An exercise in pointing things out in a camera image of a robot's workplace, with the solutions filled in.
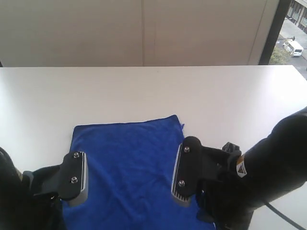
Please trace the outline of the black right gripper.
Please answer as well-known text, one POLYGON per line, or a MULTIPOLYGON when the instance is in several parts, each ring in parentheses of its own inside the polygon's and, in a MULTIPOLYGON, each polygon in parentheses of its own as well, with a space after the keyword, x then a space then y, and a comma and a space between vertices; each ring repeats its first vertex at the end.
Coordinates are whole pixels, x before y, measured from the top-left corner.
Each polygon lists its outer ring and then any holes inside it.
POLYGON ((247 230, 254 212, 248 207, 254 198, 253 189, 253 184, 239 177, 199 178, 197 219, 214 223, 217 230, 247 230))

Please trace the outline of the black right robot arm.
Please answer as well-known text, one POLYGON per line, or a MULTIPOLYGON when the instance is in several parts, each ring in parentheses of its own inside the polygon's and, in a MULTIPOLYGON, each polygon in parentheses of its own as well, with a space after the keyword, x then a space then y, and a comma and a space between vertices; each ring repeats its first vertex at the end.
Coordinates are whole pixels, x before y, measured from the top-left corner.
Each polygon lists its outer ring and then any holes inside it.
POLYGON ((216 181, 202 180, 197 219, 218 230, 246 230, 256 209, 307 181, 307 111, 282 119, 246 153, 223 146, 227 159, 216 165, 216 181))

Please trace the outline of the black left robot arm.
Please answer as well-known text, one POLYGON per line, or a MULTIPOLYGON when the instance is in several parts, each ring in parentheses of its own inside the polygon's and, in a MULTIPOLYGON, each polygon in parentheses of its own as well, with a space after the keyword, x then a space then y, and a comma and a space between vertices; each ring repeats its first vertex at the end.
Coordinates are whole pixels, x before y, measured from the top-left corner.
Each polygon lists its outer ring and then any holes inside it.
POLYGON ((56 195, 34 197, 27 178, 0 149, 0 228, 2 230, 65 230, 62 204, 56 195))

